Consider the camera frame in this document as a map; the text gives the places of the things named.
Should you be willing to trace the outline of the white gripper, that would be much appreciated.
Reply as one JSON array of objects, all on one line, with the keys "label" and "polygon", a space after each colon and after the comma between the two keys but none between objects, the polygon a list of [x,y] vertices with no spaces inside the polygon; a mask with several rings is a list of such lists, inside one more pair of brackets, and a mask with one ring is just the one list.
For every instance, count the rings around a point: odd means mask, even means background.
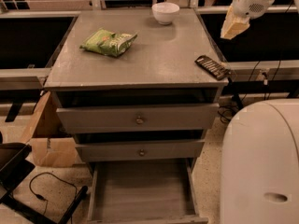
[{"label": "white gripper", "polygon": [[249,28],[249,19],[261,17],[275,0],[233,0],[221,28],[221,38],[231,40]]}]

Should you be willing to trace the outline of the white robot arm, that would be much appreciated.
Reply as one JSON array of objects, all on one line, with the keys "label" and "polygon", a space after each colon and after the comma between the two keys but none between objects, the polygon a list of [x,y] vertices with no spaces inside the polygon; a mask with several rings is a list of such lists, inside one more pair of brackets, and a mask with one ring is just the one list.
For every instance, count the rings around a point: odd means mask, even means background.
[{"label": "white robot arm", "polygon": [[220,224],[299,224],[299,100],[241,109],[221,152]]}]

